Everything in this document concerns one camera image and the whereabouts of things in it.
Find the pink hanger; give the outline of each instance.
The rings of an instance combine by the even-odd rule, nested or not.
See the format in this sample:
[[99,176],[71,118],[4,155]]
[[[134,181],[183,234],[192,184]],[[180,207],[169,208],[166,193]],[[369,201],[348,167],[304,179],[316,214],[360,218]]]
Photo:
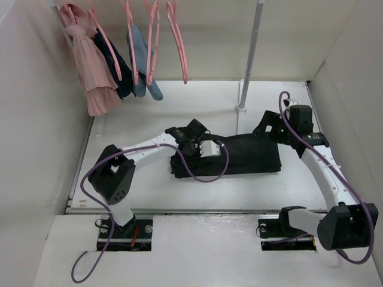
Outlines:
[[[154,78],[154,70],[156,70],[156,63],[157,63],[157,51],[158,51],[158,42],[159,42],[159,35],[160,35],[160,7],[158,5],[158,1],[154,2],[153,9],[151,9],[150,4],[148,0],[145,1],[145,7],[146,10],[149,13],[149,37],[148,37],[148,62],[146,66],[146,82],[148,86],[151,85],[151,82]],[[156,35],[156,49],[154,50],[154,57],[153,57],[153,63],[150,65],[151,62],[151,36],[153,34],[153,22],[154,22],[154,16],[157,11],[157,35]]]
[[73,11],[72,11],[72,8],[69,7],[69,5],[66,3],[65,0],[61,0],[66,12],[68,13],[69,15],[69,18],[71,19],[72,23],[73,24],[76,24],[76,20],[74,19],[74,14],[73,14]]
[[175,43],[177,45],[178,54],[180,55],[184,84],[187,84],[188,70],[187,70],[186,53],[185,53],[185,47],[182,41],[182,36],[181,36],[180,28],[178,27],[178,22],[176,17],[177,0],[173,0],[173,7],[169,1],[166,2],[166,11],[168,12],[169,24],[173,31],[173,36],[174,36]]
[[108,49],[112,55],[112,58],[113,58],[113,61],[114,61],[114,67],[115,67],[115,71],[117,73],[117,76],[118,76],[118,80],[119,81],[122,81],[122,74],[121,74],[121,69],[120,69],[120,65],[118,64],[118,60],[117,60],[117,57],[115,56],[115,52],[112,48],[112,45],[110,44],[109,42],[109,39],[108,37],[106,36],[104,30],[101,28],[99,22],[98,22],[98,19],[97,19],[97,16],[96,16],[96,11],[95,11],[95,6],[93,5],[93,2],[92,0],[88,0],[89,2],[89,5],[90,5],[90,10],[88,10],[88,17],[92,20],[93,24],[99,29],[102,37],[104,38],[107,46],[108,46]]
[[126,20],[127,20],[127,29],[129,33],[129,41],[130,41],[130,47],[131,47],[131,53],[132,53],[132,72],[134,74],[134,83],[138,85],[138,69],[136,67],[136,55],[134,53],[134,45],[133,45],[133,36],[132,36],[132,25],[133,25],[133,17],[132,17],[132,11],[130,10],[129,1],[121,0],[122,7],[126,13]]

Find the black cloth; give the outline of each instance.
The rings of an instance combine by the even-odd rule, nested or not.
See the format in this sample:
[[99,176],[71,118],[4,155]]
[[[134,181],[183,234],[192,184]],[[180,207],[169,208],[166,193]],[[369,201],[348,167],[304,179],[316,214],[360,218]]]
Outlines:
[[118,80],[117,71],[115,70],[114,66],[114,60],[112,57],[112,54],[110,53],[110,50],[108,48],[107,43],[105,42],[101,32],[99,29],[97,29],[97,34],[95,35],[95,38],[93,39],[95,45],[97,48],[101,51],[101,53],[104,55],[105,60],[107,61],[109,70],[113,76],[113,79],[115,83],[118,85],[117,93],[118,96],[121,99],[124,99],[124,97],[128,97],[130,93],[134,93],[133,89],[133,78],[132,78],[132,71],[129,69],[127,64],[125,63],[124,59],[121,57],[121,55],[118,53],[118,51],[115,49],[115,46],[113,43],[109,40],[113,51],[115,53],[115,56],[117,58],[118,64],[120,65],[122,80]]
[[[262,138],[257,138],[253,134],[225,138],[206,133],[203,139],[216,139],[225,144],[229,152],[229,166],[225,175],[279,172],[281,170],[278,145],[269,140],[268,133]],[[190,170],[196,176],[220,175],[226,164],[226,153],[223,149],[218,157],[202,158],[196,154],[185,158]],[[172,156],[170,163],[172,174],[176,178],[190,177],[177,153]]]

